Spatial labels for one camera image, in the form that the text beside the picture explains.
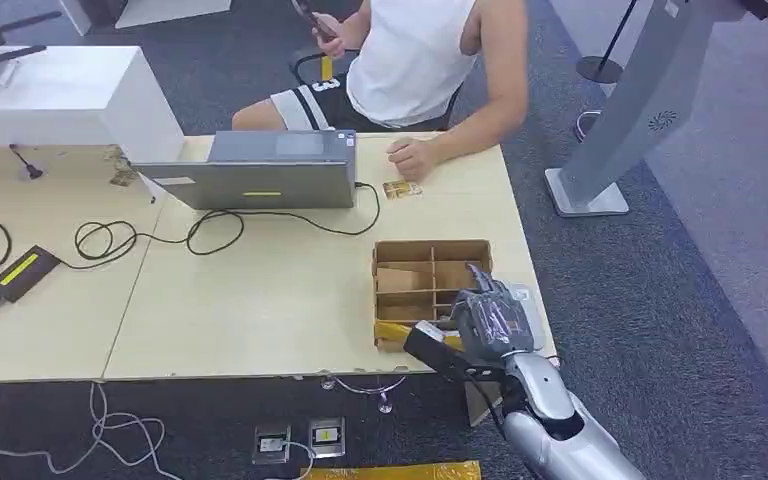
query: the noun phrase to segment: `power socket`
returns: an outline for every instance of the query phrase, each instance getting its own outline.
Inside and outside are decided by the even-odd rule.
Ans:
[[[290,425],[258,425],[254,429],[252,463],[273,465],[290,459]]]
[[[319,418],[310,421],[310,448],[316,458],[346,454],[346,419]]]

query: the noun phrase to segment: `white shelf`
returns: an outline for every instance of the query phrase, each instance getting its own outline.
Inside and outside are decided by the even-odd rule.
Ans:
[[[231,9],[231,0],[128,0],[116,28],[195,17]]]

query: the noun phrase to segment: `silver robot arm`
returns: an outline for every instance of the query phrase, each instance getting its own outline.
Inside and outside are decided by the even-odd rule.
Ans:
[[[519,384],[506,389],[505,438],[541,479],[644,479],[547,359],[516,353],[505,360]]]
[[[443,332],[429,322],[411,330],[405,351],[453,381],[473,382],[479,391],[480,381],[499,382],[505,416],[500,429],[541,480],[643,480],[616,440],[567,390],[558,369],[532,353],[543,348],[544,335],[528,287],[470,269],[477,286],[458,293],[451,316],[463,352],[445,345]],[[492,411],[486,395],[485,400]]]

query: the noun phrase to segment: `man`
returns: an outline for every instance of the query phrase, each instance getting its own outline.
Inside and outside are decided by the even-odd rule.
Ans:
[[[332,57],[360,49],[347,75],[272,95],[234,115],[237,130],[338,128],[422,130],[483,53],[488,103],[432,140],[402,138],[389,160],[407,180],[442,162],[499,143],[525,117],[528,102],[524,0],[364,0],[344,22],[317,14],[338,38]]]

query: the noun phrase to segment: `cardboard box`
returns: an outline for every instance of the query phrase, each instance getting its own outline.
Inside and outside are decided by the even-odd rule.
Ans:
[[[468,265],[493,268],[487,240],[382,241],[372,257],[375,343],[385,351],[400,350],[422,320],[454,330],[452,303],[460,290],[476,286]]]

